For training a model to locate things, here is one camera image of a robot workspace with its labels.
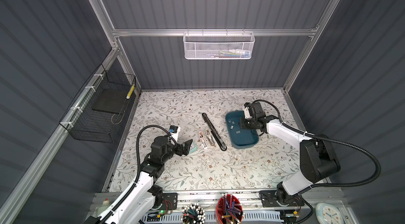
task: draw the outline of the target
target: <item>floral patterned surface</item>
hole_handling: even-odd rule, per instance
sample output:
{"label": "floral patterned surface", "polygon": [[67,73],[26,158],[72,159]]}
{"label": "floral patterned surface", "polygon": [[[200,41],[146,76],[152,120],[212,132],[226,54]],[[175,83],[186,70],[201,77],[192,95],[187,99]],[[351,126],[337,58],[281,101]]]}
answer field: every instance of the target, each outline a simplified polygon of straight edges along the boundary
{"label": "floral patterned surface", "polygon": [[[254,147],[235,149],[226,128],[228,112],[242,110],[246,102],[256,99],[272,102],[283,120],[296,127],[281,90],[143,92],[110,191],[123,191],[136,175],[136,136],[141,128],[151,124],[164,128],[181,126],[179,143],[198,140],[195,152],[174,156],[166,162],[165,171],[156,182],[164,190],[276,187],[299,169],[298,150],[269,134],[262,135]],[[266,114],[277,115],[268,106],[262,103]],[[208,128],[201,116],[204,112],[227,145],[227,151],[221,151],[216,143],[202,148],[198,132],[205,133]],[[158,128],[149,128],[142,133],[139,142],[141,161],[150,153],[154,138],[160,135],[163,132]]]}

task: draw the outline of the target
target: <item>blue plastic bin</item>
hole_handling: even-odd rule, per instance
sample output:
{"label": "blue plastic bin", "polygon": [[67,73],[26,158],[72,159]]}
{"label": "blue plastic bin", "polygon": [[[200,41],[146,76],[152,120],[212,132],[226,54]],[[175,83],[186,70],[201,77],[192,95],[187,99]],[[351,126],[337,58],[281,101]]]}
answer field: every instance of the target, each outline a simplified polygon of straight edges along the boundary
{"label": "blue plastic bin", "polygon": [[259,142],[256,130],[242,130],[240,128],[240,117],[244,116],[243,110],[232,111],[225,116],[230,142],[236,149],[249,148]]}

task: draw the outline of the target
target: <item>red cup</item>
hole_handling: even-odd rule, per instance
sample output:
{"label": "red cup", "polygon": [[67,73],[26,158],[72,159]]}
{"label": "red cup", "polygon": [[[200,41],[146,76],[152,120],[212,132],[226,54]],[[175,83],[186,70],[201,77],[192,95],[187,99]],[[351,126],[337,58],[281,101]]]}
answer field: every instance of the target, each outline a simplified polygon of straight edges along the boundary
{"label": "red cup", "polygon": [[[230,201],[230,195],[229,194],[226,195],[226,200],[228,201],[229,206],[232,206],[232,202]],[[242,210],[242,206],[240,205],[239,200],[235,196],[232,196],[232,200],[235,200],[234,209],[236,207],[238,210],[240,210],[242,212],[243,210]],[[222,218],[222,216],[224,216],[224,215],[225,215],[225,212],[224,212],[224,197],[221,197],[220,200],[218,201],[217,208],[215,210],[215,219],[216,219],[218,224],[227,224],[226,220]],[[242,222],[242,219],[243,219],[242,215],[234,214],[234,216],[240,222]]]}

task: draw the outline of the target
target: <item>alarm clock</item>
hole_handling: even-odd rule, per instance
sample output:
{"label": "alarm clock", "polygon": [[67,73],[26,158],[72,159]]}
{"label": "alarm clock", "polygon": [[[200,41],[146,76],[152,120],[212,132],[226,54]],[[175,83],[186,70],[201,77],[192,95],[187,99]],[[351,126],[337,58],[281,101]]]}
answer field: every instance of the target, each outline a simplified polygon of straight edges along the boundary
{"label": "alarm clock", "polygon": [[342,214],[337,207],[326,204],[318,203],[315,207],[316,218],[321,224],[344,224]]}

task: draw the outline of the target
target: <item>black mesh basket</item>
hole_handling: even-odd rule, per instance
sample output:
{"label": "black mesh basket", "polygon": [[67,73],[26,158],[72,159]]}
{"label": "black mesh basket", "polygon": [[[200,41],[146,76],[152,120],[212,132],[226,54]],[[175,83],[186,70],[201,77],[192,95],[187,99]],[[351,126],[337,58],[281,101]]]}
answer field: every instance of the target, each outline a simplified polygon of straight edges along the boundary
{"label": "black mesh basket", "polygon": [[123,105],[118,114],[93,110],[93,106],[103,90],[129,93],[131,89],[135,91],[135,82],[134,75],[104,71],[92,87],[87,87],[89,90],[77,106],[78,108],[74,109],[70,123],[60,122],[60,124],[76,140],[104,143],[121,140],[136,94],[131,94],[129,99],[123,97]]}

